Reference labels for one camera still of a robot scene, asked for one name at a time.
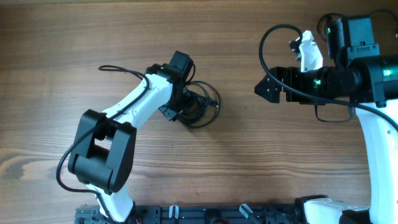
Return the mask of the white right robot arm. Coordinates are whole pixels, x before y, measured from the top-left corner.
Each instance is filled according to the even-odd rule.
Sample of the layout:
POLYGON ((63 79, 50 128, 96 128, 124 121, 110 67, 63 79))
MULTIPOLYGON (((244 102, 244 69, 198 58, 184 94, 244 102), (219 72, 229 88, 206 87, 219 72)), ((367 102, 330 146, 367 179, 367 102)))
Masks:
POLYGON ((323 15, 317 32, 334 66, 323 57, 310 31, 289 45, 299 67, 265 68, 255 93, 271 103, 285 93, 288 102, 314 107, 346 106, 363 130, 371 181, 371 203, 357 207, 324 195, 297 198, 299 223, 397 222, 397 56, 381 55, 370 15, 323 15))

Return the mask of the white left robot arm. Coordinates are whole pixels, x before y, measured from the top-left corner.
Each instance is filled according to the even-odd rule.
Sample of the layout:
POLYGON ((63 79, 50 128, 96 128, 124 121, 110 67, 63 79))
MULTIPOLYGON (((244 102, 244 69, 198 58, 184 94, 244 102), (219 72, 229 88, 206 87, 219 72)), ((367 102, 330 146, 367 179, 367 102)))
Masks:
POLYGON ((62 161, 86 185, 86 192, 95 194, 102 221, 135 221, 135 203, 125 183, 132 170, 137 131, 161 107, 182 110, 183 89, 193 66, 189 55, 176 51, 169 63, 133 72, 142 81, 119 103, 101 113, 88 110, 82 115, 62 161))

